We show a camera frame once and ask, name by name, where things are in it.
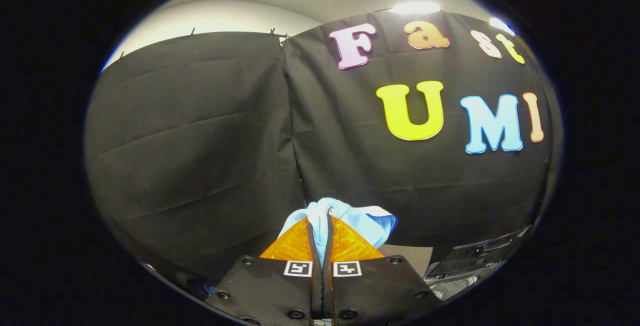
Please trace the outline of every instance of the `screw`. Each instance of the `screw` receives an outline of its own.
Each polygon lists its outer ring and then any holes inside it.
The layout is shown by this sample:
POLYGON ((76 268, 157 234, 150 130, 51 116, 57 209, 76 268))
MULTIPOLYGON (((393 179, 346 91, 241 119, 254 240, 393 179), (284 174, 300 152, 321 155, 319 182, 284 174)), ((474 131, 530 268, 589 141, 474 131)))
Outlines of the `screw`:
POLYGON ((290 310, 288 312, 288 317, 294 320, 302 320, 305 318, 305 313, 301 310, 290 310))
POLYGON ((350 320, 350 319, 355 319, 356 316, 358 316, 358 312, 356 312, 354 310, 341 310, 340 311, 340 318, 341 319, 350 320))
POLYGON ((243 317, 242 320, 248 322, 249 324, 260 325, 260 323, 258 322, 257 319, 254 319, 254 318, 251 318, 251 317, 243 317))

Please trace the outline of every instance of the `letter m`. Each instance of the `letter m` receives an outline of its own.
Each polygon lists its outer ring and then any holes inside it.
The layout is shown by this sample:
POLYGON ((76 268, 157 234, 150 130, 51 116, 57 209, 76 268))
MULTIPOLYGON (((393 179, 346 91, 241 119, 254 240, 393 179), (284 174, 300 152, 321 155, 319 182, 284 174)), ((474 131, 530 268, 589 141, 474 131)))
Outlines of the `letter m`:
POLYGON ((498 101, 498 112, 494 116, 485 100, 480 96, 468 96, 460 100, 460 105, 466 109, 469 115, 469 128, 471 142, 466 150, 469 154, 481 154, 487 150, 487 144, 483 142, 483 133, 489 141, 491 150, 496 151, 500 139, 504 134, 501 144, 504 151, 519 151, 523 143, 518 123, 518 98, 514 95, 502 95, 498 101))

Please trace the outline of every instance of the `light blue cloth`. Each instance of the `light blue cloth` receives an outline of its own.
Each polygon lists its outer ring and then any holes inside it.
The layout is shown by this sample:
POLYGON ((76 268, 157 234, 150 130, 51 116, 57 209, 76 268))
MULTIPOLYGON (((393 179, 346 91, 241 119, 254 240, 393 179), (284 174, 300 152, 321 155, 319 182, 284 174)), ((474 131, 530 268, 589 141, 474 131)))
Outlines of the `light blue cloth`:
POLYGON ((309 203, 306 209, 295 210, 291 213, 278 237, 281 237, 286 230, 299 221, 308 219, 309 224, 313 227, 315 248, 322 265, 325 262, 325 249, 329 237, 327 213, 349 225, 376 249, 384 245, 398 225, 398 218, 381 207, 352 207, 342 201, 326 197, 318 202, 309 203))

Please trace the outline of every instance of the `letter u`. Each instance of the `letter u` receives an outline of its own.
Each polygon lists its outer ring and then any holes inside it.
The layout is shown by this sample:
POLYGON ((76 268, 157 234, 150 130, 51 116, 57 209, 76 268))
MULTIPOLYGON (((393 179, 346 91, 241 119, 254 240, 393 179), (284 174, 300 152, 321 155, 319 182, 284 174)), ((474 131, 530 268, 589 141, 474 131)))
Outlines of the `letter u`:
POLYGON ((380 87, 375 92, 384 103, 386 125, 393 136, 398 139, 416 141, 426 140, 437 135, 444 124, 440 91, 442 82, 424 81, 417 85, 418 91, 424 94, 429 119, 422 125, 416 125, 409 119, 407 94, 409 87, 404 84, 390 84, 380 87))

